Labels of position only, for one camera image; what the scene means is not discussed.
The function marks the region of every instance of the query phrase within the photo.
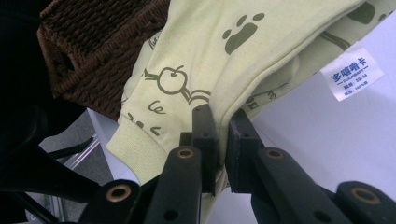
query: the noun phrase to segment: brown wicker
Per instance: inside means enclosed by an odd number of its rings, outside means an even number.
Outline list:
[[[160,31],[170,0],[55,0],[38,39],[55,97],[117,119],[143,43]]]

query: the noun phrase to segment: white background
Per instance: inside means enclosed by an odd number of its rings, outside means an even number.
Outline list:
[[[265,145],[287,150],[318,184],[332,191],[341,182],[358,180],[396,200],[395,14],[361,41],[384,77],[338,102],[325,78],[316,74],[253,121]],[[226,191],[209,223],[257,222],[249,197]]]

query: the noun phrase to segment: baby clothing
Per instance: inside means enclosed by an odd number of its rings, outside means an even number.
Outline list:
[[[395,1],[172,0],[163,30],[148,40],[122,95],[120,127],[106,146],[141,184],[159,175],[191,111],[209,104],[224,167],[228,124],[253,118],[396,8]],[[225,187],[224,168],[217,195]],[[216,198],[203,198],[203,221]]]

